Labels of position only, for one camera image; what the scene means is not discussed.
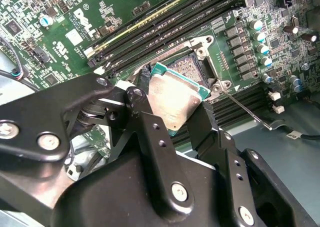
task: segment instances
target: silver screw head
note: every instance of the silver screw head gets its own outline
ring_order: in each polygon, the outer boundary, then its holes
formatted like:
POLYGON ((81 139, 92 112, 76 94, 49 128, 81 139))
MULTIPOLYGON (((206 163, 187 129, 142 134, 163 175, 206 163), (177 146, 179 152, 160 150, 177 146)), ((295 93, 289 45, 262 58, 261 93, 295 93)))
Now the silver screw head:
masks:
POLYGON ((253 158, 255 158, 256 160, 259 159, 259 156, 257 155, 256 152, 254 151, 250 151, 250 154, 253 156, 253 158))
POLYGON ((184 202, 188 198, 187 190, 185 189, 185 187, 183 187, 179 183, 174 183, 171 186, 171 191, 172 191, 172 194, 176 198, 177 201, 184 202))
POLYGON ((53 151, 60 145, 59 138, 53 134, 41 135, 37 142, 41 148, 47 151, 53 151))
POLYGON ((107 81, 104 78, 96 78, 96 81, 102 86, 108 85, 107 81))
POLYGON ((248 226, 253 226, 255 223, 254 217, 250 213, 250 211, 246 208, 241 206, 239 208, 239 214, 243 221, 248 225, 248 226))
POLYGON ((0 139, 9 140, 13 139, 19 134, 19 128, 13 123, 3 122, 0 123, 0 139))

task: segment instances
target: black chip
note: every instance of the black chip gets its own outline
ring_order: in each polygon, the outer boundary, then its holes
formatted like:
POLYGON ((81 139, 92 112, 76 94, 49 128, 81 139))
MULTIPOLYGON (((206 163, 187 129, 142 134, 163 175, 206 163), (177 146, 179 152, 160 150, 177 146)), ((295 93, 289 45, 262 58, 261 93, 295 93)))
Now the black chip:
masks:
POLYGON ((262 5, 264 3, 264 0, 254 0, 254 4, 256 7, 262 5))
POLYGON ((312 56, 318 52, 317 48, 308 49, 308 55, 312 56))
POLYGON ((61 1, 59 1, 59 2, 57 3, 57 5, 58 5, 60 8, 62 8, 62 7, 64 7, 64 6, 66 5, 66 3, 65 3, 63 0, 61 0, 61 1))
POLYGON ((5 25, 5 28, 10 32, 12 36, 17 35, 21 31, 21 28, 14 20, 11 20, 9 23, 7 23, 5 25))
POLYGON ((58 79, 51 73, 47 77, 44 78, 50 86, 53 86, 57 83, 59 83, 58 79))
POLYGON ((268 75, 269 75, 270 77, 275 77, 275 76, 277 76, 277 71, 276 71, 275 69, 270 70, 270 71, 268 72, 268 75))
POLYGON ((286 77, 285 76, 281 76, 278 79, 280 82, 285 82, 286 81, 286 77))
POLYGON ((298 49, 291 52, 291 56, 292 56, 293 58, 299 56, 299 54, 300 54, 300 51, 299 51, 298 49))
POLYGON ((69 11, 69 7, 68 6, 63 6, 62 8, 61 8, 61 11, 62 11, 62 13, 67 13, 68 11, 69 11))
POLYGON ((105 23, 105 25, 106 25, 107 27, 110 27, 110 26, 112 26, 112 23, 111 23, 111 21, 108 21, 107 23, 105 23))
POLYGON ((46 12, 47 12, 47 14, 49 15, 49 16, 51 16, 51 17, 55 17, 57 14, 58 14, 58 12, 55 10, 55 8, 53 8, 53 7, 49 7, 49 8, 47 8, 46 9, 46 12))
POLYGON ((278 39, 274 39, 274 40, 270 41, 270 45, 271 45, 271 48, 275 49, 280 45, 280 42, 278 39))
POLYGON ((286 17, 289 15, 289 10, 285 9, 284 11, 281 12, 282 17, 286 17))

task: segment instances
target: wire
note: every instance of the wire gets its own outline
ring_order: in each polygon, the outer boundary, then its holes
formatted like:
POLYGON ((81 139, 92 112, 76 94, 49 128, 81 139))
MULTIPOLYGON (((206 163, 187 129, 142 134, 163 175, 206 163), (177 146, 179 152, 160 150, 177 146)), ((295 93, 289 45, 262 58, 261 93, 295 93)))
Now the wire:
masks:
POLYGON ((0 35, 0 41, 6 45, 9 50, 11 50, 11 52, 13 53, 14 57, 15 57, 15 60, 16 60, 16 63, 18 65, 18 68, 19 68, 19 75, 16 77, 18 80, 21 80, 24 76, 24 69, 22 67, 22 64, 20 62, 20 59, 19 59, 19 56, 15 50, 15 48, 13 47, 13 45, 6 39, 4 38, 3 36, 0 35))
POLYGON ((72 165, 75 161, 75 148, 74 148, 74 144, 72 143, 72 141, 70 141, 70 163, 67 163, 65 166, 68 168, 70 165, 72 165))
MULTIPOLYGON (((3 71, 0 69, 0 76, 6 77, 8 79, 14 80, 14 81, 18 81, 17 78, 13 77, 10 73, 3 71)), ((31 90, 33 90, 34 92, 38 92, 39 89, 34 86, 32 83, 26 81, 25 79, 21 79, 19 81, 19 83, 24 84, 25 86, 29 87, 31 90)))
POLYGON ((92 170, 97 166, 97 164, 102 160, 103 156, 97 152, 94 154, 92 159, 90 159, 89 163, 87 166, 84 168, 83 172, 80 174, 79 179, 89 175, 92 170))

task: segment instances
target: integrated circuit chip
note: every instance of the integrated circuit chip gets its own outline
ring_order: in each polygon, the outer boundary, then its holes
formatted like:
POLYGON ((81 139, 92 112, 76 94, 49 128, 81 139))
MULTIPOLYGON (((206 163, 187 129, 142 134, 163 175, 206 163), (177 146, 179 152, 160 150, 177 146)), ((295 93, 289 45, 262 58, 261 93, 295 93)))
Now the integrated circuit chip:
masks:
POLYGON ((255 4, 256 7, 259 7, 263 3, 264 3, 264 0, 254 0, 254 4, 255 4))
POLYGON ((210 84, 202 69, 202 63, 199 62, 195 53, 179 58, 167 65, 168 69, 174 70, 179 74, 197 82, 198 84, 209 88, 210 84))
POLYGON ((47 77, 44 78, 47 82, 49 82, 50 86, 53 86, 59 83, 59 80, 54 76, 53 73, 49 74, 47 77))
POLYGON ((17 35, 22 30, 14 19, 7 23, 5 28, 12 36, 17 35))
POLYGON ((274 39, 274 40, 270 41, 270 45, 271 45, 272 48, 275 49, 280 45, 280 42, 279 42, 278 39, 274 39))
POLYGON ((296 49, 295 51, 292 51, 292 52, 291 52, 291 56, 292 56, 293 58, 299 56, 299 54, 300 54, 300 51, 299 51, 298 49, 296 49))

